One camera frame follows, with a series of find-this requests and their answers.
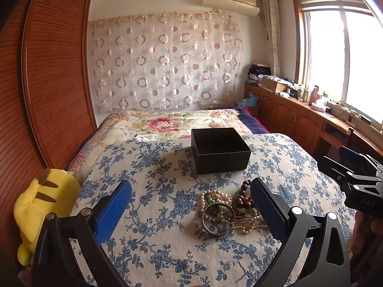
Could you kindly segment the white wall air conditioner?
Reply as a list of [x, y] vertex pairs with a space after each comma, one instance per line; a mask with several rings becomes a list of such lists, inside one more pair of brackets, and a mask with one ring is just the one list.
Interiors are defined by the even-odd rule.
[[250, 17], [255, 17], [260, 12], [256, 0], [203, 0], [203, 6]]

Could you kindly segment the blue plastic bag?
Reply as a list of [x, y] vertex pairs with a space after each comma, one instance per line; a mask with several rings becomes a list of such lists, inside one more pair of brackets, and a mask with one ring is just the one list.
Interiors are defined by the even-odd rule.
[[259, 99], [258, 96], [250, 93], [248, 98], [244, 98], [241, 101], [238, 101], [237, 104], [238, 106], [242, 106], [242, 107], [255, 107], [258, 104], [258, 99]]

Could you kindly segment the pink figurine on sill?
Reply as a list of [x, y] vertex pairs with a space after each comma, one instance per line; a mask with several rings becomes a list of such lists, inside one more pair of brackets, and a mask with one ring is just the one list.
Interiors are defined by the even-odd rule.
[[310, 98], [309, 98], [309, 104], [315, 103], [317, 100], [321, 98], [319, 94], [319, 86], [314, 86], [314, 89], [310, 93]]

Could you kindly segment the beige patterned window curtain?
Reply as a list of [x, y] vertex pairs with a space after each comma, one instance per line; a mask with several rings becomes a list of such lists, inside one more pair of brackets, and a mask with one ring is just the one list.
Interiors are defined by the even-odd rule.
[[279, 77], [281, 75], [280, 59], [280, 16], [277, 0], [262, 0], [264, 17], [267, 28], [271, 52], [271, 74]]

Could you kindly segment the cardboard box on cabinet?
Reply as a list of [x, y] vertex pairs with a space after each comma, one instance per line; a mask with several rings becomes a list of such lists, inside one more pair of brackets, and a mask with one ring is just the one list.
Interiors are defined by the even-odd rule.
[[269, 76], [264, 76], [260, 84], [264, 89], [272, 93], [286, 92], [288, 89], [288, 85]]

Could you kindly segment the pink floral quilt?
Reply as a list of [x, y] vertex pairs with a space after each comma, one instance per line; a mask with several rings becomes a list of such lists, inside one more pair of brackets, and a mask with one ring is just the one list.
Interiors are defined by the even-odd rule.
[[129, 141], [188, 139], [192, 129], [234, 128], [241, 135], [253, 134], [238, 119], [235, 109], [199, 111], [120, 111], [110, 114], [97, 131], [85, 140], [68, 166], [83, 183], [105, 147]]

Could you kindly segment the pink circle sheer curtain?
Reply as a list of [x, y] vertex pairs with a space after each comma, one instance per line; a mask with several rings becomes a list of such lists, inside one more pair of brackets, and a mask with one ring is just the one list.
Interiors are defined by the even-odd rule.
[[96, 108], [177, 110], [232, 104], [243, 43], [230, 14], [168, 12], [90, 23]]

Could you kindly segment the black square jewelry box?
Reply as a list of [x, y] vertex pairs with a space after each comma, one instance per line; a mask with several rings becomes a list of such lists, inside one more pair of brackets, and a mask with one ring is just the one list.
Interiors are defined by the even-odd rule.
[[198, 174], [245, 170], [251, 155], [234, 128], [192, 129], [191, 148]]

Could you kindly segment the dark metal bangle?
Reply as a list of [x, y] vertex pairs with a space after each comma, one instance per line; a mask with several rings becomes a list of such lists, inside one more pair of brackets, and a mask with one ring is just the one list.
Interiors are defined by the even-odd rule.
[[227, 234], [234, 227], [234, 209], [223, 203], [210, 204], [202, 213], [201, 222], [205, 232], [213, 237]]

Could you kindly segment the wooden side cabinet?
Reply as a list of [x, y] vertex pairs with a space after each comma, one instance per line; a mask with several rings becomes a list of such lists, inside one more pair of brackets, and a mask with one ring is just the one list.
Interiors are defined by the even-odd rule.
[[314, 111], [308, 104], [286, 99], [259, 86], [245, 84], [244, 97], [258, 97], [258, 120], [269, 132], [283, 133], [292, 138], [318, 160], [334, 149], [347, 146], [382, 162], [382, 147], [357, 129], [347, 134], [350, 125], [329, 113]]

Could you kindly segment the navy blue bed sheet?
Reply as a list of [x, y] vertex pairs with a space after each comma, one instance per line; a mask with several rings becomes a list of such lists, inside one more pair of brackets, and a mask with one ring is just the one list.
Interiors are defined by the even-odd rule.
[[253, 134], [265, 134], [269, 131], [255, 117], [253, 117], [246, 107], [240, 106], [235, 108], [238, 112], [238, 119], [245, 125]]

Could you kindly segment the blue floral white blanket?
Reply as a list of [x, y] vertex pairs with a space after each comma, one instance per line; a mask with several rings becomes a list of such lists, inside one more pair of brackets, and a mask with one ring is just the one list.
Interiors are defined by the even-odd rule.
[[281, 245], [257, 210], [234, 210], [244, 182], [255, 178], [309, 215], [335, 213], [351, 236], [355, 212], [296, 142], [279, 133], [244, 140], [247, 168], [214, 174], [197, 173], [188, 140], [111, 144], [90, 170], [73, 214], [94, 207], [120, 182], [131, 184], [125, 212], [102, 244], [129, 286], [254, 285]]

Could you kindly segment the yellow plush toy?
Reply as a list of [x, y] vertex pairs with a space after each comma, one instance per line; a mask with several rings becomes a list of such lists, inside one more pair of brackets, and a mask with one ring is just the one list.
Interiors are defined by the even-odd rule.
[[27, 266], [35, 253], [46, 215], [69, 216], [79, 192], [80, 184], [72, 174], [47, 168], [20, 194], [14, 204], [14, 219], [22, 239], [17, 249], [17, 259], [22, 266]]

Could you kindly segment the window with wooden frame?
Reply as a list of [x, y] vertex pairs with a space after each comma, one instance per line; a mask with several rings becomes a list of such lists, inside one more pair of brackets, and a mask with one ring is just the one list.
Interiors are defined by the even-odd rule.
[[297, 81], [382, 124], [382, 24], [362, 0], [293, 0]]

